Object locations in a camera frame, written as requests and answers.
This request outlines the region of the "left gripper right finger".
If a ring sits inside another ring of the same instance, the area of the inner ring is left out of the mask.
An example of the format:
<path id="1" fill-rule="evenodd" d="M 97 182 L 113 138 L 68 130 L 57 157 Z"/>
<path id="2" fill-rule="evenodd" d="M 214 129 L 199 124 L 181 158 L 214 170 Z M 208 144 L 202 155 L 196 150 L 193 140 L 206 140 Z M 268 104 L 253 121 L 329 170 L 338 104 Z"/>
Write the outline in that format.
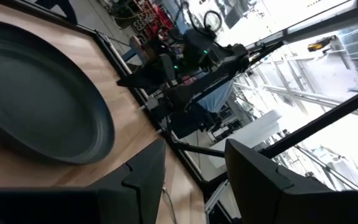
<path id="1" fill-rule="evenodd" d="M 317 193 L 332 190 L 234 139 L 225 145 L 227 176 L 243 224 L 317 224 Z"/>

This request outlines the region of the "light blue fabric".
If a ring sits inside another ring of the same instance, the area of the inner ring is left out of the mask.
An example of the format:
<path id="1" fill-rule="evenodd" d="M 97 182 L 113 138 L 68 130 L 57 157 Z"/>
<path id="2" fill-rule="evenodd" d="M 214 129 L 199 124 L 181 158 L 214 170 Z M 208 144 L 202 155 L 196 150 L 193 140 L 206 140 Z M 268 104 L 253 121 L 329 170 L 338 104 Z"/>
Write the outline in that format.
<path id="1" fill-rule="evenodd" d="M 233 83 L 233 81 L 229 81 L 223 84 L 210 94 L 206 95 L 204 98 L 200 99 L 197 104 L 199 104 L 206 111 L 218 113 L 229 98 Z"/>

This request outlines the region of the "shelf with red bins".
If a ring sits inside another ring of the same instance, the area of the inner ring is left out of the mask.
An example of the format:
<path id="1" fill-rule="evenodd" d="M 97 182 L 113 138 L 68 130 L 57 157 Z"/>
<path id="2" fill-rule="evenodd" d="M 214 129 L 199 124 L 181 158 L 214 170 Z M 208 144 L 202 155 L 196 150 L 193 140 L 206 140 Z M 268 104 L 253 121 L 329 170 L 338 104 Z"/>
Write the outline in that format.
<path id="1" fill-rule="evenodd" d="M 149 39 L 161 28 L 173 27 L 172 19 L 162 0 L 132 0 L 132 3 L 135 5 L 135 14 L 131 27 L 139 37 Z"/>

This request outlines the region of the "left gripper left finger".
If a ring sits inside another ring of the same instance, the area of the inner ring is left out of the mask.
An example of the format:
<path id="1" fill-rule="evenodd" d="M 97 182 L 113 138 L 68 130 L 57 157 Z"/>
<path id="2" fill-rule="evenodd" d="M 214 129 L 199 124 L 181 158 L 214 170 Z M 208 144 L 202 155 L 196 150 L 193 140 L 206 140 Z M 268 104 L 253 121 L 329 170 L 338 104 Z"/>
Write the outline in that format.
<path id="1" fill-rule="evenodd" d="M 92 183 L 100 224 L 155 224 L 165 177 L 165 141 L 158 139 Z"/>

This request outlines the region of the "yellow overhead device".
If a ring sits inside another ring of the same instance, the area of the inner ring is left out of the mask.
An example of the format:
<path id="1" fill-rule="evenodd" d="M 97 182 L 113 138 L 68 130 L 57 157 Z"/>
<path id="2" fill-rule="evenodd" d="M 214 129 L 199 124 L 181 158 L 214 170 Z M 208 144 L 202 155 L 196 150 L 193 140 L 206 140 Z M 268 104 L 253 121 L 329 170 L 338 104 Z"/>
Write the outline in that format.
<path id="1" fill-rule="evenodd" d="M 337 39 L 336 35 L 330 35 L 327 37 L 323 37 L 322 39 L 319 39 L 316 42 L 309 44 L 307 46 L 307 50 L 309 52 L 315 52 L 317 50 L 321 50 L 321 49 L 325 48 L 327 45 L 329 45 L 331 43 L 331 41 L 336 40 L 336 39 Z"/>

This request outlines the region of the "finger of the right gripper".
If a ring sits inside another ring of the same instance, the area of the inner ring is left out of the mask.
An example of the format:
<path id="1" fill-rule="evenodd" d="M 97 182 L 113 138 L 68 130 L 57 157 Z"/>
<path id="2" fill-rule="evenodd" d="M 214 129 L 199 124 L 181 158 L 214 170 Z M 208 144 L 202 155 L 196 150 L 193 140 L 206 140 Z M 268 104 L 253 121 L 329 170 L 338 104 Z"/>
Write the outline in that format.
<path id="1" fill-rule="evenodd" d="M 148 63 L 134 73 L 117 81 L 118 86 L 128 88 L 158 88 L 175 79 L 172 61 Z"/>

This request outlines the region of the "silver aluminium bracket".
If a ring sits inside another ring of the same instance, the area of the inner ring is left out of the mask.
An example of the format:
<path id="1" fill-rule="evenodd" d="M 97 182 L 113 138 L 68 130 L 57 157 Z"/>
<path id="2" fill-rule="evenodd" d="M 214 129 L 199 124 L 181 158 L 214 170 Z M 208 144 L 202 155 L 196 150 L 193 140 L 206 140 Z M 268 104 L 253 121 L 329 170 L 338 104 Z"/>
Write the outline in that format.
<path id="1" fill-rule="evenodd" d="M 219 184 L 216 189 L 214 190 L 214 192 L 212 193 L 212 195 L 210 196 L 210 198 L 207 200 L 207 202 L 205 203 L 205 212 L 207 215 L 210 214 L 210 212 L 212 211 L 212 209 L 214 208 L 214 206 L 217 204 L 220 196 L 222 195 L 222 193 L 224 192 L 224 189 L 226 188 L 226 185 L 228 184 L 228 180 L 224 180 L 221 184 Z"/>

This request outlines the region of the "black round plate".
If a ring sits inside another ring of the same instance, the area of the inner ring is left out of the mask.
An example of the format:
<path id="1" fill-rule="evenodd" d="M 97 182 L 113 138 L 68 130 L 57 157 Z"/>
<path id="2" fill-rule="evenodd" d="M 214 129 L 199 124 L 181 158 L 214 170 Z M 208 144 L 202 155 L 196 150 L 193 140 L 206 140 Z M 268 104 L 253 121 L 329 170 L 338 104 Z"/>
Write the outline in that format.
<path id="1" fill-rule="evenodd" d="M 40 161 L 90 164 L 114 145 L 102 95 L 64 53 L 0 21 L 0 142 Z"/>

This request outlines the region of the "white table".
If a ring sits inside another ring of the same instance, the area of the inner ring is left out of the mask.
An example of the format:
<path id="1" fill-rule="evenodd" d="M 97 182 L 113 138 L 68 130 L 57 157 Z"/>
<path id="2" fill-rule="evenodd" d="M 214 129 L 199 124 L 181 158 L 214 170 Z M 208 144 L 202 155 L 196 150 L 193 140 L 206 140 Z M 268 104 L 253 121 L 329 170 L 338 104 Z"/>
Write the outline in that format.
<path id="1" fill-rule="evenodd" d="M 235 139 L 243 145 L 253 148 L 282 130 L 280 127 L 282 117 L 283 114 L 279 110 L 271 110 L 212 145 L 210 149 L 223 152 L 227 139 Z"/>

